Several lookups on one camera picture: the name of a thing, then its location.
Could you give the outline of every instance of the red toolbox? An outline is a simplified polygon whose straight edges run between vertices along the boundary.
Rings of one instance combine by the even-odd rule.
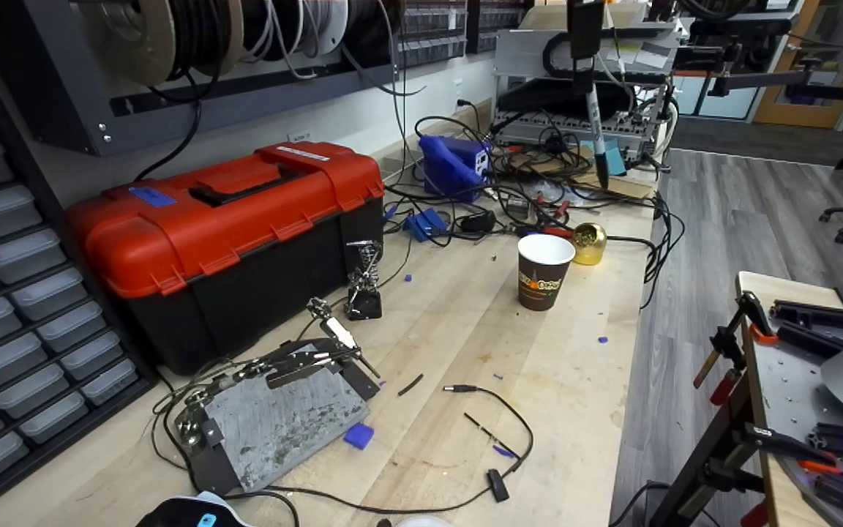
[[[281,142],[109,191],[69,217],[151,360],[191,375],[344,283],[344,243],[381,239],[381,196],[372,157]]]

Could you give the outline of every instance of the workbench surface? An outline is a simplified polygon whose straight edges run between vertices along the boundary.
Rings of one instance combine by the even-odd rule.
[[[827,290],[827,287],[814,287],[814,283],[799,283],[799,281],[785,281],[785,278],[754,274],[754,273],[738,273],[738,283],[739,283],[739,290],[751,290],[764,302],[766,309],[774,302],[801,302],[801,303],[818,303],[818,306],[843,306],[836,293]],[[770,401],[770,398],[764,398],[758,378],[751,378],[751,415],[758,419],[758,425],[766,425],[764,401]],[[761,454],[761,469],[764,469],[766,498],[773,502],[773,521],[774,523],[782,523],[782,527],[824,523],[805,502],[799,485],[789,480],[789,473],[777,466],[777,458],[773,454]]]
[[[649,207],[602,207],[575,214],[608,233],[649,237]],[[385,237],[381,278],[403,258],[407,239]],[[486,469],[505,469],[472,412],[511,448],[523,448],[521,425],[486,394],[450,394],[442,384],[480,384],[518,406],[536,429],[532,457],[514,470],[510,501],[488,494],[442,514],[450,523],[606,523],[618,470],[630,372],[644,302],[646,248],[608,243],[600,265],[570,265],[552,309],[514,302],[514,237],[448,248],[416,243],[410,264],[384,290],[384,318],[344,322],[368,362],[384,375],[365,425],[365,450],[333,442],[281,482],[316,485],[376,505],[454,502],[483,488]],[[292,338],[308,316],[265,334],[246,356]],[[425,379],[398,398],[416,375]],[[193,494],[186,473],[151,454],[150,422],[160,387],[59,454],[0,498],[0,523],[138,523],[163,498]],[[290,494],[300,523],[376,523],[381,514]],[[234,502],[249,523],[290,523],[268,498]]]

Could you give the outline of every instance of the wall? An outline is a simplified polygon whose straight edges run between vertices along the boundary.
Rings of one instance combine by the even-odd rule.
[[[410,69],[410,90],[417,90],[417,87],[422,92],[407,98],[410,128],[422,113],[450,113],[458,95],[473,98],[473,101],[488,98],[495,87],[491,57],[454,57],[448,63]],[[13,101],[8,98],[8,90],[3,85],[0,85],[0,92],[6,95],[11,113],[21,122],[21,113],[13,110]],[[274,113],[261,122],[242,122],[234,128],[217,128],[217,132],[199,133],[191,142],[191,150],[177,154],[172,164],[167,164],[163,169],[158,169],[155,177],[163,177],[191,167],[205,167],[223,157],[237,157],[237,154],[252,152],[255,145],[287,139],[287,136],[300,136],[300,133],[311,139],[337,139],[359,152],[376,152],[401,136],[395,125],[395,113],[391,113],[391,98],[384,90],[368,87],[359,92],[319,101],[319,104]],[[59,192],[63,204],[73,204],[104,188],[131,180],[133,171],[141,171],[145,164],[151,164],[155,157],[172,150],[172,142],[163,142],[163,145],[151,145],[142,152],[91,157],[91,154],[56,150],[38,139],[28,139],[28,142],[44,174],[49,177],[52,191]]]

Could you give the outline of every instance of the small drawer organizer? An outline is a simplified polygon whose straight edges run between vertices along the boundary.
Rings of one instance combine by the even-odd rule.
[[[0,104],[0,494],[155,384]]]

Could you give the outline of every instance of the workshop table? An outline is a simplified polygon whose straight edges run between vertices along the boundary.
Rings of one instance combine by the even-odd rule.
[[[652,192],[656,177],[631,171],[612,188]],[[627,237],[649,239],[652,230],[652,207],[602,207],[575,220],[593,220],[608,233]],[[381,278],[395,273],[403,253],[407,237],[385,237]],[[368,401],[365,425],[373,428],[373,438],[365,450],[333,442],[281,482],[376,505],[463,501],[483,488],[486,469],[510,466],[510,457],[491,450],[463,412],[511,448],[526,444],[526,432],[498,401],[442,391],[442,384],[480,384],[510,398],[532,425],[536,450],[505,480],[511,494],[505,502],[486,494],[445,517],[463,527],[606,523],[640,325],[644,265],[644,245],[608,243],[600,265],[570,265],[556,306],[536,312],[514,302],[514,237],[454,239],[448,248],[413,243],[407,265],[384,290],[384,318],[341,318],[385,379]],[[268,331],[246,356],[296,338],[303,322],[308,312]],[[398,394],[416,375],[425,379]],[[163,387],[155,387],[6,491],[0,523],[128,527],[163,498],[193,494],[186,473],[151,454],[150,422],[160,394]],[[290,498],[300,523],[376,523],[376,514],[340,502]],[[287,510],[268,498],[234,505],[249,523],[290,523]]]
[[[774,302],[801,302],[801,303],[818,303],[818,306],[843,306],[833,290],[827,287],[814,287],[814,283],[799,283],[799,281],[785,281],[773,274],[758,274],[758,273],[738,273],[738,290],[751,290],[761,303],[770,309]],[[697,517],[698,505],[707,502],[714,494],[710,488],[703,485],[703,466],[704,458],[731,458],[738,457],[735,444],[735,428],[744,422],[754,422],[766,428],[766,403],[773,398],[764,394],[761,379],[758,379],[758,356],[751,338],[744,338],[744,354],[745,354],[745,378],[738,384],[738,390],[728,394],[728,401],[716,410],[704,432],[698,436],[694,454],[687,457],[685,469],[674,480],[674,488],[663,494],[652,523],[687,523]],[[799,485],[789,480],[789,473],[782,469],[782,461],[773,454],[758,454],[761,458],[761,476],[764,476],[764,491],[770,502],[770,521],[782,527],[815,527],[824,523],[801,498]],[[691,498],[703,498],[698,505],[685,513],[685,502]]]

